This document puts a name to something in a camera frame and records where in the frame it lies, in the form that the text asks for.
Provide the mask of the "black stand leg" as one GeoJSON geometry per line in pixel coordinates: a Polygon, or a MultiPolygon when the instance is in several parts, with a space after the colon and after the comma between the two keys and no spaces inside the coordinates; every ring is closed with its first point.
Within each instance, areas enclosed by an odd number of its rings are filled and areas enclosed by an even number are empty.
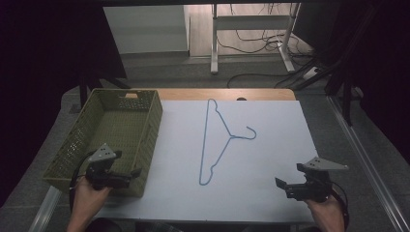
{"type": "MultiPolygon", "coordinates": [[[[120,89],[131,89],[131,86],[123,83],[117,78],[104,77],[103,80],[113,84],[120,89]]],[[[96,88],[102,88],[101,79],[99,77],[92,77],[81,75],[79,77],[79,95],[80,95],[80,106],[83,107],[88,100],[88,91],[93,91],[96,88]]]]}

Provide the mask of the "white metal desk frame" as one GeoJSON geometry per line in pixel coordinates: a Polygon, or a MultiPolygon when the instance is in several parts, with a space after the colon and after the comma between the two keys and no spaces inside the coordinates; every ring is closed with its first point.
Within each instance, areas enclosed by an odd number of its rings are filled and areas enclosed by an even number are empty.
{"type": "Polygon", "coordinates": [[[288,15],[218,15],[218,5],[212,5],[212,50],[211,50],[211,74],[219,71],[218,55],[218,31],[232,30],[281,30],[285,31],[284,38],[278,42],[278,52],[283,64],[289,73],[293,73],[295,68],[288,55],[287,48],[297,12],[300,4],[290,8],[288,15]]]}

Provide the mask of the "white paper sheet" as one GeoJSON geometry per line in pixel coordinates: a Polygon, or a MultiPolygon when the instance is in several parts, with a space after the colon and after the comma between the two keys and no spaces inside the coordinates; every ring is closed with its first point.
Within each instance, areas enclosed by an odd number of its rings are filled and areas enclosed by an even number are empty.
{"type": "MultiPolygon", "coordinates": [[[[198,184],[207,101],[164,101],[161,127],[145,192],[112,197],[106,218],[208,221],[309,222],[307,206],[287,198],[275,178],[301,183],[297,163],[316,157],[298,101],[217,101],[231,132],[254,140],[232,140],[211,183],[198,184]]],[[[215,112],[210,116],[205,166],[218,158],[228,138],[215,112]]]]}

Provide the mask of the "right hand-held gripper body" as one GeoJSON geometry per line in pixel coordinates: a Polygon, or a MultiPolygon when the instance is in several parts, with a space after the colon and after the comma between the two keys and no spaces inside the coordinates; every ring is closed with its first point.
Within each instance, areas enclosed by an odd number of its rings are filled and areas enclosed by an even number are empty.
{"type": "Polygon", "coordinates": [[[306,171],[306,181],[302,184],[287,184],[284,190],[288,198],[297,201],[313,200],[315,202],[325,202],[331,195],[333,184],[330,179],[330,171],[348,170],[345,164],[339,164],[322,158],[313,158],[303,163],[306,171]]]}

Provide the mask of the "white panel board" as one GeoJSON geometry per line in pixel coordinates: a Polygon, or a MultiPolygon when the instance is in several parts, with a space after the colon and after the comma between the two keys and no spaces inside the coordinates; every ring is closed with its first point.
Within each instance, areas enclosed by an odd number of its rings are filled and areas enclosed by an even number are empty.
{"type": "Polygon", "coordinates": [[[121,54],[188,51],[183,5],[104,7],[121,54]]]}

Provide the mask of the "person's left hand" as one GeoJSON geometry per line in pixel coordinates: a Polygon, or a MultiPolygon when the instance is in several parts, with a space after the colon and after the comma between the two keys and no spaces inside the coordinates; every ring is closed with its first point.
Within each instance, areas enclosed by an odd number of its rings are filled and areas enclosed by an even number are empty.
{"type": "Polygon", "coordinates": [[[81,177],[76,186],[73,201],[74,213],[87,213],[94,215],[104,205],[111,188],[95,190],[85,177],[81,177]]]}

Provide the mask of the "green plastic basket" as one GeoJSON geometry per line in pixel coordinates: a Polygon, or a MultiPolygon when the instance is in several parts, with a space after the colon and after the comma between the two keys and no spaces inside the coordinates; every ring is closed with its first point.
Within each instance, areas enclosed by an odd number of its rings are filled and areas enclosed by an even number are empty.
{"type": "Polygon", "coordinates": [[[83,158],[107,144],[122,156],[111,170],[140,176],[114,196],[141,197],[154,155],[161,124],[162,106],[156,90],[95,89],[73,123],[55,158],[44,173],[44,180],[67,193],[73,173],[84,173],[83,158]]]}

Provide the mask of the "aluminium floor rail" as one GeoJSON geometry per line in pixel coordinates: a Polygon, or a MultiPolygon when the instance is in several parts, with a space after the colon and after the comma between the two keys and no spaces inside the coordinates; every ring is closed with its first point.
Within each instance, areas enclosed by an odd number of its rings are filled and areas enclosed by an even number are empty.
{"type": "Polygon", "coordinates": [[[347,137],[347,140],[354,150],[354,153],[359,160],[362,169],[366,173],[367,179],[375,191],[381,206],[392,223],[395,232],[410,232],[410,222],[404,218],[404,214],[399,209],[393,194],[382,180],[379,172],[376,170],[376,167],[371,161],[368,152],[359,136],[356,134],[356,131],[352,126],[349,126],[347,121],[343,118],[342,107],[337,101],[337,97],[328,96],[327,101],[335,113],[338,123],[340,124],[345,136],[347,137]]]}
{"type": "Polygon", "coordinates": [[[55,187],[48,189],[44,201],[37,211],[28,232],[44,232],[46,230],[61,194],[62,192],[55,187]]]}

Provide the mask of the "white power strip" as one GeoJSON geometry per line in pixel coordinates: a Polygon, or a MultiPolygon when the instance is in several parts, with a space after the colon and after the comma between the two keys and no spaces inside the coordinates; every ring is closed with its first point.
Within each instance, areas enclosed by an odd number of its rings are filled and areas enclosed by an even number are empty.
{"type": "Polygon", "coordinates": [[[316,74],[318,74],[320,72],[320,69],[317,67],[312,67],[309,71],[307,71],[304,76],[303,79],[308,80],[312,77],[314,77],[316,74]]]}

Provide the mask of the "black curtain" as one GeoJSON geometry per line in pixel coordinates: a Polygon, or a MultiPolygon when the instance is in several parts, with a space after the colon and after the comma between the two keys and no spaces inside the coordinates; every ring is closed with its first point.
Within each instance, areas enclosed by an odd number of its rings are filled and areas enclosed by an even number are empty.
{"type": "Polygon", "coordinates": [[[410,164],[410,0],[315,0],[294,34],[333,73],[325,91],[357,87],[361,107],[410,164]]]}
{"type": "Polygon", "coordinates": [[[0,207],[43,144],[62,96],[126,76],[103,6],[0,0],[0,207]]]}

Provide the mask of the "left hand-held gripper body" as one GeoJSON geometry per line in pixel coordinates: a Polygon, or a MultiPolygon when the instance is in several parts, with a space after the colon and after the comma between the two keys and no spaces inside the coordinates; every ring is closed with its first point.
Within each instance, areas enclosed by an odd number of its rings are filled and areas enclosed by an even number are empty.
{"type": "Polygon", "coordinates": [[[106,143],[88,159],[85,178],[95,190],[102,188],[125,189],[130,185],[131,174],[111,170],[116,160],[114,151],[106,143]]]}

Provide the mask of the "person's right hand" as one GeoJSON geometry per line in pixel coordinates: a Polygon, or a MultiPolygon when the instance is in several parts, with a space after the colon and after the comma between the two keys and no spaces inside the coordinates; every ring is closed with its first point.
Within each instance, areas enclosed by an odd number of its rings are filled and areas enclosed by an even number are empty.
{"type": "Polygon", "coordinates": [[[330,196],[325,202],[318,203],[313,200],[306,200],[305,203],[317,224],[343,223],[342,210],[333,196],[330,196]]]}

